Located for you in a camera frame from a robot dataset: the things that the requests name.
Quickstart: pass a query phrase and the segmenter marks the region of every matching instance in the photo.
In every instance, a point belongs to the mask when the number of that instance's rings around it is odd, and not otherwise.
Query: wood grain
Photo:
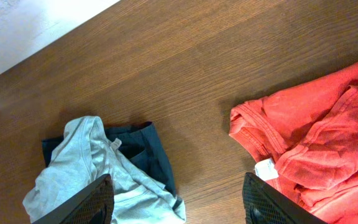
[[[358,61],[358,1],[122,0],[0,75],[0,223],[66,122],[155,121],[188,223],[244,223],[230,109]]]

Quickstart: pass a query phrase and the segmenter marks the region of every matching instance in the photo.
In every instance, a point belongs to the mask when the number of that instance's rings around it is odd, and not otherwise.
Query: clothing label
[[[262,180],[271,180],[278,177],[277,170],[274,169],[274,161],[272,158],[265,159],[256,163],[255,173]]]
[[[112,147],[113,150],[118,149],[122,144],[122,141],[118,138],[116,138],[111,144],[110,147]]]

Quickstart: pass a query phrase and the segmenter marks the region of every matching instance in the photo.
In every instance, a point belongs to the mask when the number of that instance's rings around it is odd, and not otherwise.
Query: black cloth
[[[122,154],[151,178],[165,184],[165,189],[176,196],[171,164],[152,122],[146,122],[141,127],[107,128],[104,132],[110,141],[120,139],[122,144],[119,150]],[[63,136],[42,141],[46,167],[50,164],[52,151],[62,141]]]

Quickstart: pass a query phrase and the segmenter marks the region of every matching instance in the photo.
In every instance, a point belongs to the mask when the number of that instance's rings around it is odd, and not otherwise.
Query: red fabric
[[[358,63],[315,81],[246,101],[231,111],[230,134],[268,181],[329,223],[358,222]]]

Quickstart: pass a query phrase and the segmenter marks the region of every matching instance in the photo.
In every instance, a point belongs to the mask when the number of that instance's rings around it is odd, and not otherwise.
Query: brown wooden tabletop
[[[84,115],[154,121],[188,223],[244,223],[230,109],[356,61],[358,1],[122,0],[0,75],[0,223],[29,222],[41,140]]]

